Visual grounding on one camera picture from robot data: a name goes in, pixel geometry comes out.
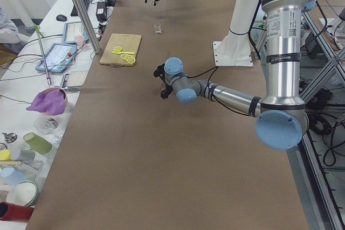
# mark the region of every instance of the green cup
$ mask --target green cup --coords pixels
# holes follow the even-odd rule
[[[34,151],[38,152],[41,155],[45,155],[53,147],[53,145],[51,143],[49,143],[47,140],[36,135],[33,132],[30,132],[30,133],[26,134],[25,136],[23,136],[23,139],[27,144],[30,145],[30,147]]]

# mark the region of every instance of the light blue cap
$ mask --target light blue cap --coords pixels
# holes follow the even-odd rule
[[[164,70],[170,75],[176,75],[183,71],[183,63],[177,57],[169,58],[165,62]]]
[[[17,186],[26,179],[25,172],[12,166],[6,167],[1,171],[1,176],[10,186]]]
[[[311,11],[316,4],[316,0],[310,1],[308,2],[303,8],[302,8],[302,12],[308,12]]]
[[[255,124],[259,139],[268,147],[278,150],[292,148],[301,141],[300,123],[289,113],[267,110],[261,113]]]
[[[180,103],[187,104],[187,103],[193,102],[197,98],[197,95],[194,89],[185,88],[178,91],[176,93],[176,97],[178,98]]]

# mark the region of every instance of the red cup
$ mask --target red cup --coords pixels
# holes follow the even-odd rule
[[[0,202],[0,220],[29,222],[33,207],[19,206],[8,202]]]

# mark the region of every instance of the white plate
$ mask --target white plate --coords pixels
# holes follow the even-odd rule
[[[15,186],[7,195],[7,202],[27,206],[37,195],[37,187],[33,182],[23,182]]]

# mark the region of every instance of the black box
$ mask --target black box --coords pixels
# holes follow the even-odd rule
[[[106,2],[97,3],[96,17],[99,22],[104,22],[107,20]]]

